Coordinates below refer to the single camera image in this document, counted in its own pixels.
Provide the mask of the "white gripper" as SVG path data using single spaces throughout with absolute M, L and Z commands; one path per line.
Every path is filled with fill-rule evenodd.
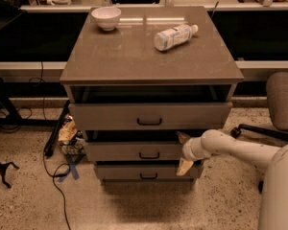
M 211 157 L 211 153 L 204 149 L 202 145 L 202 138 L 190 138 L 190 136 L 184 132 L 177 131 L 179 141 L 182 146 L 183 158 L 180 158 L 179 167 L 177 170 L 177 176 L 185 175 L 193 166 L 192 161 L 203 160 Z

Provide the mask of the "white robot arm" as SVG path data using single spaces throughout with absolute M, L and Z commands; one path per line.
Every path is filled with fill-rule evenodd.
M 209 129 L 200 137 L 177 133 L 182 144 L 177 175 L 186 174 L 198 160 L 227 154 L 265 173 L 258 230 L 288 230 L 288 144 L 275 147 L 237 140 Z

